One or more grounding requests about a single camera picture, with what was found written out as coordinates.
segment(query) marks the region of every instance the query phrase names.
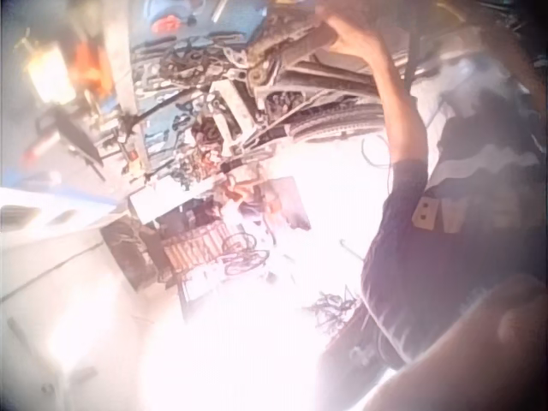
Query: cable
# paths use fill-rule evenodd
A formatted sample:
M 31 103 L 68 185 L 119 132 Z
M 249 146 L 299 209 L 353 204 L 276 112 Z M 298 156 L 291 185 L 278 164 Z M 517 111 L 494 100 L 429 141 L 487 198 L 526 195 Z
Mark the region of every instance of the cable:
M 384 142 L 384 144 L 386 145 L 386 148 L 389 150 L 389 153 L 390 153 L 390 146 L 388 144 L 388 141 L 386 141 L 386 139 L 380 134 L 375 134 L 375 135 L 377 136 L 377 138 L 381 139 Z M 366 150 L 364 149 L 364 143 L 366 142 L 367 138 L 369 137 L 364 137 L 363 140 L 361 141 L 361 156 L 373 168 L 378 170 L 388 170 L 388 175 L 386 177 L 386 193 L 390 195 L 390 177 L 392 175 L 392 163 L 390 162 L 388 164 L 375 164 L 373 161 L 371 161 L 371 159 L 369 159 L 369 157 L 366 155 Z

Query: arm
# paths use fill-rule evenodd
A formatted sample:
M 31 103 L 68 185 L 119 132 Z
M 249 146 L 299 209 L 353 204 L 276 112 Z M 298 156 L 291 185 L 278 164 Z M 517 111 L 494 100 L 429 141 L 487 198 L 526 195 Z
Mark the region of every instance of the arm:
M 383 104 L 391 162 L 420 160 L 427 163 L 425 125 L 384 41 L 373 30 L 357 28 L 323 8 L 319 9 L 319 14 L 339 35 L 334 50 L 361 57 L 371 67 Z

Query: bright light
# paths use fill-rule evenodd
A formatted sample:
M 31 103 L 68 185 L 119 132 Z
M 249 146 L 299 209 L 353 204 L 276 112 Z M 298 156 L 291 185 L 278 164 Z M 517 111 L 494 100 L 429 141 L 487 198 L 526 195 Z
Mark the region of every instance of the bright light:
M 72 294 L 68 309 L 48 343 L 51 354 L 64 372 L 74 369 L 109 329 L 116 291 L 116 285 L 107 282 L 100 284 L 94 292 L 78 289 Z
M 59 171 L 50 171 L 48 177 L 50 177 L 50 184 L 52 186 L 58 186 L 63 182 L 63 176 L 61 176 Z
M 324 341 L 308 321 L 260 280 L 231 285 L 186 326 L 173 306 L 146 347 L 146 409 L 310 409 Z
M 59 46 L 41 51 L 33 57 L 27 70 L 44 103 L 66 104 L 76 98 Z

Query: orange object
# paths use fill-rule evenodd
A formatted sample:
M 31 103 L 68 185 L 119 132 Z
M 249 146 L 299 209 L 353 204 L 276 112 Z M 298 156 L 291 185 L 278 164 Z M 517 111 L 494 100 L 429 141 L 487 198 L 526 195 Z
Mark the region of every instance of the orange object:
M 100 98 L 109 96 L 114 87 L 109 59 L 102 47 L 98 47 L 96 58 L 88 43 L 80 43 L 70 74 L 75 85 L 90 89 Z
M 152 31 L 156 34 L 176 32 L 182 26 L 182 21 L 176 15 L 166 15 L 152 24 Z

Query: person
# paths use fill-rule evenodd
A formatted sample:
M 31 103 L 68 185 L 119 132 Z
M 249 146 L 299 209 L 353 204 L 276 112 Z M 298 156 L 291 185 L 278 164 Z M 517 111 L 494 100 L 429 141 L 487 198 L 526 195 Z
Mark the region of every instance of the person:
M 429 179 L 426 128 L 386 44 L 351 8 L 333 7 L 318 14 L 338 34 L 333 50 L 372 71 L 393 171 L 363 266 L 363 299 L 413 363 L 504 281 L 525 274 L 545 284 L 545 157 L 511 105 L 484 92 L 475 116 L 448 122 Z
M 546 410 L 547 324 L 545 289 L 513 277 L 381 385 L 365 411 Z
M 236 182 L 233 176 L 228 175 L 227 181 L 216 192 L 217 207 L 212 212 L 234 225 L 241 223 L 242 219 L 253 223 L 262 221 L 264 213 L 269 211 L 260 192 L 259 186 L 263 182 L 265 179 L 259 172 L 259 166 L 257 177 L 252 180 Z

